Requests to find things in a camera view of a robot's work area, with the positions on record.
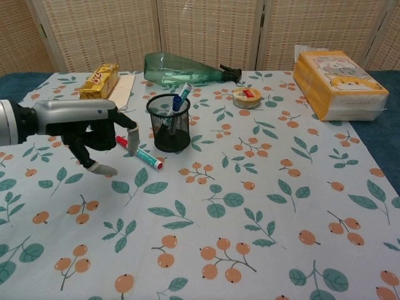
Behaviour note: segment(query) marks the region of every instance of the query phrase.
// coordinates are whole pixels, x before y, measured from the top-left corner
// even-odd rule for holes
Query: robotic hand
[[[0,146],[22,144],[34,134],[61,136],[79,162],[94,174],[117,174],[113,167],[91,159],[85,147],[98,151],[115,147],[114,123],[127,129],[127,149],[134,155],[139,146],[139,128],[136,122],[118,112],[112,101],[39,101],[33,107],[22,107],[0,100]]]

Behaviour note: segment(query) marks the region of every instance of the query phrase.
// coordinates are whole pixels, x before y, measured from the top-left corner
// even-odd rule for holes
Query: wicker room divider
[[[54,71],[25,0],[0,1],[0,28],[0,76]]]
[[[160,51],[153,0],[41,0],[66,70],[89,72],[105,62],[143,68],[144,55]]]
[[[389,18],[381,40],[367,66],[368,70],[400,70],[400,2]]]
[[[163,51],[219,67],[256,66],[263,0],[157,0]]]
[[[292,70],[294,45],[343,50],[357,63],[379,21],[385,0],[267,1],[257,69]]]

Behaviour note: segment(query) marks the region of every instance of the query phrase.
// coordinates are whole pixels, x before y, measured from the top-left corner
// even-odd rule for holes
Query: paper
[[[108,99],[113,101],[118,109],[123,109],[128,104],[134,80],[135,75],[121,75],[117,85],[111,92]]]

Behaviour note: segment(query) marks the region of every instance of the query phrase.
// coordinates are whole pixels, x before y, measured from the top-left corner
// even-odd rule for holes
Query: black mesh pen holder
[[[178,113],[168,116],[177,94],[161,94],[147,102],[146,109],[151,117],[154,145],[164,152],[179,152],[190,144],[189,108],[186,99]]]

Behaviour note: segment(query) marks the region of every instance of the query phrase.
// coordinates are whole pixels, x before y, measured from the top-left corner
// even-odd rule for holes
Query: yellow snack box
[[[107,99],[118,82],[118,64],[103,64],[79,90],[81,99]]]

